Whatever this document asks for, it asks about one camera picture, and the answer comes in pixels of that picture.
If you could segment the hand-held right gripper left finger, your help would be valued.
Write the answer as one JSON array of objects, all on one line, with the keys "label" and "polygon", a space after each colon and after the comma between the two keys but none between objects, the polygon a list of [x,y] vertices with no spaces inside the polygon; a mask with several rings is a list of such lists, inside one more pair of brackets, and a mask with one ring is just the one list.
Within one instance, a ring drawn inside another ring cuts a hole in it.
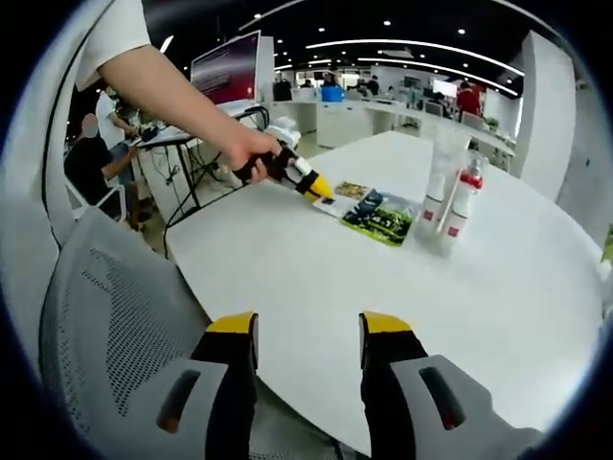
[{"label": "hand-held right gripper left finger", "polygon": [[107,459],[246,459],[257,401],[258,316],[190,325],[112,319],[105,363],[119,414]]}]

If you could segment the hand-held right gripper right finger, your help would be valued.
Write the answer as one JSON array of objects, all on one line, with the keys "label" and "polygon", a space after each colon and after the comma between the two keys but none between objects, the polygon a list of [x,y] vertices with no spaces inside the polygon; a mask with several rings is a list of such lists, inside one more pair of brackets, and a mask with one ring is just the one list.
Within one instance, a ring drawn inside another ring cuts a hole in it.
[{"label": "hand-held right gripper right finger", "polygon": [[374,459],[522,459],[541,436],[510,425],[490,392],[453,362],[428,355],[412,327],[359,315],[361,399]]}]

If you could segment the person's left hand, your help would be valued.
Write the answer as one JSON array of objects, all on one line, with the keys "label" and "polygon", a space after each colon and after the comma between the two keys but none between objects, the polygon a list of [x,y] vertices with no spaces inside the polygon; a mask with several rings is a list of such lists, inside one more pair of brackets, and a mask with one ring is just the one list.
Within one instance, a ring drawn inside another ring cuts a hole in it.
[{"label": "person's left hand", "polygon": [[216,145],[232,171],[243,168],[254,155],[268,152],[278,155],[282,150],[274,137],[245,126],[224,131]]}]

